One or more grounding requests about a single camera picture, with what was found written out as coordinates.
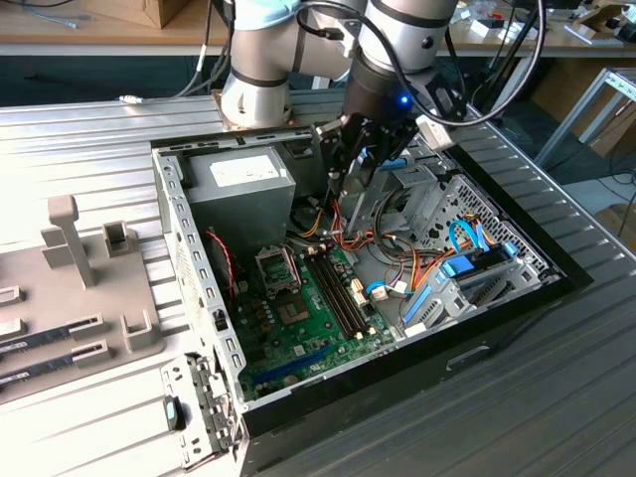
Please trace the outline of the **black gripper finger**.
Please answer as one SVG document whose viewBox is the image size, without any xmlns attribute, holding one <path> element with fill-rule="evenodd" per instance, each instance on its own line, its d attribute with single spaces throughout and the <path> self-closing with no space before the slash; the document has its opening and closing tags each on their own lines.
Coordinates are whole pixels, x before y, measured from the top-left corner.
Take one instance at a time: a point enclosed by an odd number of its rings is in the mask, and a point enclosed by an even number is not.
<svg viewBox="0 0 636 477">
<path fill-rule="evenodd" d="M 343 190 L 350 166 L 362 150 L 366 123 L 365 116 L 341 116 L 324 125 L 324 166 L 335 198 Z"/>
<path fill-rule="evenodd" d="M 402 122 L 395 127 L 381 129 L 375 144 L 368 148 L 373 171 L 386 161 L 397 159 L 417 132 L 415 122 Z"/>
</svg>

